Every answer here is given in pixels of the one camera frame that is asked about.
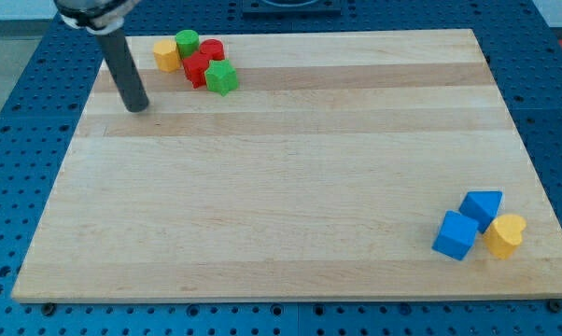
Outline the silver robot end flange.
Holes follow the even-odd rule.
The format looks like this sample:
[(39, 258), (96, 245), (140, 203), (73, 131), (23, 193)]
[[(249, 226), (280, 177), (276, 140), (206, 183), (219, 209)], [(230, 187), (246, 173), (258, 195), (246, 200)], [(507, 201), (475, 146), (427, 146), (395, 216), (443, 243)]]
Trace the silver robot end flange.
[(107, 35), (123, 26), (124, 17), (140, 0), (54, 0), (63, 22), (93, 35)]

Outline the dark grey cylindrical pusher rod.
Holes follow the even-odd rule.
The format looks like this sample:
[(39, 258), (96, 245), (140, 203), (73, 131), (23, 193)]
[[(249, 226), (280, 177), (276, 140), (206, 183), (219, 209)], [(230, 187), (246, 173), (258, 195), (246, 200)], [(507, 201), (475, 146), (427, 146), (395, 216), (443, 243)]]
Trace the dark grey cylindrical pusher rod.
[(132, 113), (148, 108), (149, 99), (121, 28), (95, 36), (125, 108)]

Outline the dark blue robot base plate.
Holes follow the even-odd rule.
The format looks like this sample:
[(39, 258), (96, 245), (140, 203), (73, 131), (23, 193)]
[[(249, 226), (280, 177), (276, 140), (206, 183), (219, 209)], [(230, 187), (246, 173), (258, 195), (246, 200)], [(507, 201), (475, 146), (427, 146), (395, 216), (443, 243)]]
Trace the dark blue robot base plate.
[(269, 14), (340, 14), (344, 0), (241, 0), (244, 16)]

